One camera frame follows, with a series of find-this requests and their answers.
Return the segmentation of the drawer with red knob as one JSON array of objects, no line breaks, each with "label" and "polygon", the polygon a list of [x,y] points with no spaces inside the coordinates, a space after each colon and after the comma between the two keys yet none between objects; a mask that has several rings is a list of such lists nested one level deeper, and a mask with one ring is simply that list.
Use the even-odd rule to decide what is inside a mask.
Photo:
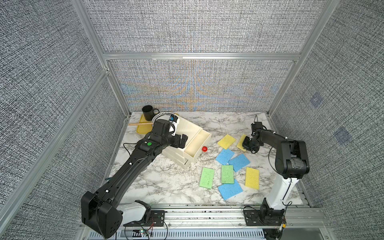
[{"label": "drawer with red knob", "polygon": [[184,157],[188,162],[195,162],[203,153],[203,147],[208,147],[212,134],[200,130],[197,135],[187,144],[184,150]]}]

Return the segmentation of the white three-drawer cabinet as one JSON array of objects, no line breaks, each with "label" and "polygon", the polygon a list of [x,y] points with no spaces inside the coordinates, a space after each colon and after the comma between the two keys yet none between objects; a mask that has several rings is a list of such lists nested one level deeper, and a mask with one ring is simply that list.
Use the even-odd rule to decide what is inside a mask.
[{"label": "white three-drawer cabinet", "polygon": [[184,148],[169,146],[162,151],[162,155],[185,170],[203,153],[203,147],[208,147],[212,134],[178,115],[176,117],[176,135],[181,137]]}]

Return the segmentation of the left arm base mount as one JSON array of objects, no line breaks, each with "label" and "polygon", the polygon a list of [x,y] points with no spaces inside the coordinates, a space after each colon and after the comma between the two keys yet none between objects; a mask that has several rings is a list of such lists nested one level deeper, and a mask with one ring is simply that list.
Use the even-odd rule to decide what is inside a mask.
[{"label": "left arm base mount", "polygon": [[126,206],[121,206],[123,212],[122,224],[124,227],[163,227],[165,211],[152,210],[152,207],[143,202],[135,201]]}]

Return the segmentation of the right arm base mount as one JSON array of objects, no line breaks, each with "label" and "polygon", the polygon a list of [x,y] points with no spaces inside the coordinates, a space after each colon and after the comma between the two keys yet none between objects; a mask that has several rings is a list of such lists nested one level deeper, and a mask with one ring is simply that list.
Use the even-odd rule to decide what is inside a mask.
[{"label": "right arm base mount", "polygon": [[243,215],[247,226],[280,226],[284,221],[285,205],[283,207],[273,207],[269,205],[267,198],[259,209],[251,206],[244,206]]}]

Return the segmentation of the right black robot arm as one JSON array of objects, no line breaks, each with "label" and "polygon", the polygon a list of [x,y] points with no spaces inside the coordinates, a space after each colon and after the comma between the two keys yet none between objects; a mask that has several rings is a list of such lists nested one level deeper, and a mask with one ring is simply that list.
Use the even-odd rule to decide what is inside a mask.
[{"label": "right black robot arm", "polygon": [[267,214],[282,212],[288,207],[293,187],[310,171],[306,143],[268,130],[261,122],[252,123],[251,129],[251,136],[242,142],[245,150],[255,154],[265,144],[276,150],[274,169],[278,176],[271,192],[263,200],[261,211]]}]

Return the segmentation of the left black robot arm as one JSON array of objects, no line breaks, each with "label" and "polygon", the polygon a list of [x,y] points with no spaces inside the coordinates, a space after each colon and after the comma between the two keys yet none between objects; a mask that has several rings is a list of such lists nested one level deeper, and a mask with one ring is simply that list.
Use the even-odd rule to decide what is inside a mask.
[{"label": "left black robot arm", "polygon": [[81,198],[82,222],[104,239],[112,237],[123,223],[123,212],[117,207],[138,175],[167,147],[183,149],[188,136],[179,135],[177,117],[156,120],[153,129],[139,140],[125,164],[94,193],[87,191]]}]

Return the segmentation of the yellow sponge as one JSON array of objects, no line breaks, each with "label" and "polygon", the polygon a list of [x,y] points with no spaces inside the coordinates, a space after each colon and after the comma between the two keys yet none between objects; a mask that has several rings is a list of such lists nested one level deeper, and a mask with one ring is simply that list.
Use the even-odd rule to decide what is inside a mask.
[{"label": "yellow sponge", "polygon": [[227,150],[235,141],[236,139],[234,137],[227,134],[221,140],[218,141],[218,145],[223,149]]},{"label": "yellow sponge", "polygon": [[243,135],[240,137],[240,139],[239,139],[239,141],[238,141],[238,143],[237,143],[237,145],[236,145],[236,147],[237,147],[239,150],[243,151],[243,152],[246,151],[246,149],[243,147],[243,143],[244,143],[244,140],[245,140],[246,136],[247,136],[247,135],[243,134]]},{"label": "yellow sponge", "polygon": [[247,188],[259,190],[260,189],[259,177],[260,177],[259,170],[246,167],[245,186]]}]

